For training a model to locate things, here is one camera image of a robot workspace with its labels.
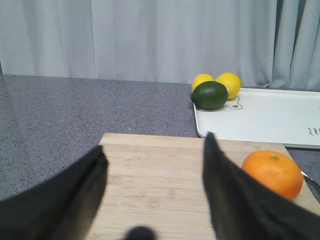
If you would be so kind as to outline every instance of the bamboo cutting board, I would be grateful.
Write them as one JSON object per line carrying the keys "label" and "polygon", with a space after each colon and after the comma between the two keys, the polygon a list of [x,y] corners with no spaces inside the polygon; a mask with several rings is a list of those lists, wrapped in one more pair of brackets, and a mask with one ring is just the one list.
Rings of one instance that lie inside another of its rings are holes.
{"label": "bamboo cutting board", "polygon": [[[238,166],[256,150],[290,156],[278,143],[218,143]],[[100,145],[109,161],[108,179],[87,240],[119,240],[141,225],[159,240],[216,239],[202,184],[203,138],[105,133]],[[305,182],[294,202],[320,215]]]}

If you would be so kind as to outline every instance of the speckled countertop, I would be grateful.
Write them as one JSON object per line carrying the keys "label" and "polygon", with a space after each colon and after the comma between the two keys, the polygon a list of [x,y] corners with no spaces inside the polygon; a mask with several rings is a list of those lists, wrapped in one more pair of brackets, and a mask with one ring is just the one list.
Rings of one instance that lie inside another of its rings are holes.
{"label": "speckled countertop", "polygon": [[[62,171],[103,133],[198,138],[190,85],[0,75],[0,200]],[[288,151],[320,183],[320,150]]]}

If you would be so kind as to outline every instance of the white tray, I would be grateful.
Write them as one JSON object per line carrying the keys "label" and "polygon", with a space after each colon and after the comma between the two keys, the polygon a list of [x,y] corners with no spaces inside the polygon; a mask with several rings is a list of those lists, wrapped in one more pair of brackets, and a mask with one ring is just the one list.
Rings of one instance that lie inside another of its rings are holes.
{"label": "white tray", "polygon": [[241,88],[218,109],[193,108],[201,137],[320,149],[320,92]]}

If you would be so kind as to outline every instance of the lemon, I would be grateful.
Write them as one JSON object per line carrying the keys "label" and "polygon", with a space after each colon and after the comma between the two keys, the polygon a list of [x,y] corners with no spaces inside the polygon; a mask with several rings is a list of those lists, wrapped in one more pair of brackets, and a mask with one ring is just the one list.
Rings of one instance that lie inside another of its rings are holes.
{"label": "lemon", "polygon": [[228,99],[234,98],[240,91],[241,88],[241,79],[238,75],[233,72],[225,72],[216,78],[218,83],[225,85],[229,97]]}
{"label": "lemon", "polygon": [[194,78],[192,86],[191,86],[192,91],[195,90],[195,88],[199,84],[202,84],[203,82],[206,82],[206,81],[214,81],[214,78],[211,75],[206,74],[206,73],[201,73],[198,76],[196,76]]}
{"label": "lemon", "polygon": [[191,94],[193,103],[201,109],[213,110],[221,107],[228,99],[227,88],[217,81],[200,83]]}

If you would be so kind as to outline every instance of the tray logo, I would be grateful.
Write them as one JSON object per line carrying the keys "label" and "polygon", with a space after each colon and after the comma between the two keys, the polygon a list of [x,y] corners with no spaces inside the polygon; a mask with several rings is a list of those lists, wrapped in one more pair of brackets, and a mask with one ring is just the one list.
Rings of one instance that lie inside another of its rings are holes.
{"label": "tray logo", "polygon": [[235,96],[234,98],[227,100],[223,107],[231,108],[234,110],[240,110],[242,109],[242,105],[239,104],[239,101],[240,97]]}
{"label": "tray logo", "polygon": [[316,136],[316,135],[318,135],[318,136],[320,136],[320,128],[310,128],[310,127],[308,127],[308,129],[309,129],[309,134],[310,135],[312,135],[312,136]]}

